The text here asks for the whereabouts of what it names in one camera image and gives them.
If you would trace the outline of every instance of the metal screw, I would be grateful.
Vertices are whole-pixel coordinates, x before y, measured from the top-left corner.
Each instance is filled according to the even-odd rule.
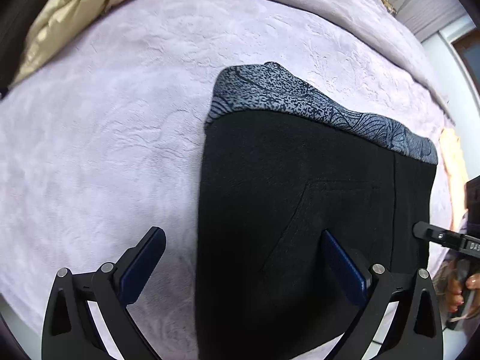
[[[374,264],[372,269],[376,274],[379,274],[379,275],[385,272],[385,267],[381,264]]]
[[[68,273],[68,269],[67,268],[60,268],[57,272],[57,276],[59,278],[63,278],[64,276],[66,276]]]
[[[105,264],[102,265],[102,272],[103,273],[108,273],[108,272],[111,272],[113,269],[113,264],[111,262],[106,262]]]
[[[420,277],[422,279],[427,279],[428,276],[429,276],[428,271],[426,269],[423,269],[423,268],[418,270],[418,274],[420,275]]]

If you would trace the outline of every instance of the black pants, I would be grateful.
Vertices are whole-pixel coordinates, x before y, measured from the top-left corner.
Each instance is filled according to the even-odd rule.
[[[287,114],[236,112],[206,131],[195,320],[202,360],[291,359],[357,309],[319,253],[322,230],[370,264],[414,273],[436,166]]]

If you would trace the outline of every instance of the lavender blanket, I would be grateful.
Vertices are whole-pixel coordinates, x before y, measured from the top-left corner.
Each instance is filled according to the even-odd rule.
[[[386,14],[365,20],[380,17],[375,0],[318,4],[342,7],[342,1],[354,4],[342,11],[351,27],[395,37],[406,32]],[[284,3],[131,0],[0,103],[0,292],[36,332],[57,269],[95,270],[160,226],[166,252],[129,311],[163,359],[197,358],[203,126],[225,67],[278,62],[342,106],[398,120],[439,150],[441,130],[450,123],[436,91],[420,84],[418,74],[413,78],[418,69],[431,69],[419,44],[402,43],[404,59],[418,68],[407,71],[316,14],[318,6]],[[433,224],[449,226],[441,158],[430,212]],[[432,247],[431,271],[441,252]],[[104,327],[100,333],[120,358]],[[331,346],[299,359],[323,359]]]

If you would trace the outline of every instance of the human hand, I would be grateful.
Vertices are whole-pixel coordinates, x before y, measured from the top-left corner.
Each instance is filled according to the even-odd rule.
[[[449,264],[450,274],[448,275],[448,286],[445,292],[445,300],[447,302],[447,309],[449,312],[456,312],[458,307],[464,303],[462,297],[462,290],[464,284],[460,283],[456,278],[455,261]],[[480,308],[480,274],[470,276],[466,282],[465,287],[469,290],[475,290],[475,299],[469,310],[469,315],[472,315]]]

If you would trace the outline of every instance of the finger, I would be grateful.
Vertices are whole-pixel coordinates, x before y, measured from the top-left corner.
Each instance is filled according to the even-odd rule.
[[[480,307],[480,289],[475,291],[475,298],[472,302],[472,308]]]
[[[474,274],[465,283],[469,290],[480,290],[480,274]]]
[[[456,271],[453,271],[448,275],[447,289],[448,289],[448,292],[452,294],[460,295],[462,293],[462,285],[455,277],[456,273],[457,273]]]
[[[445,300],[449,306],[460,306],[463,304],[464,300],[461,295],[454,295],[450,292],[445,294]]]

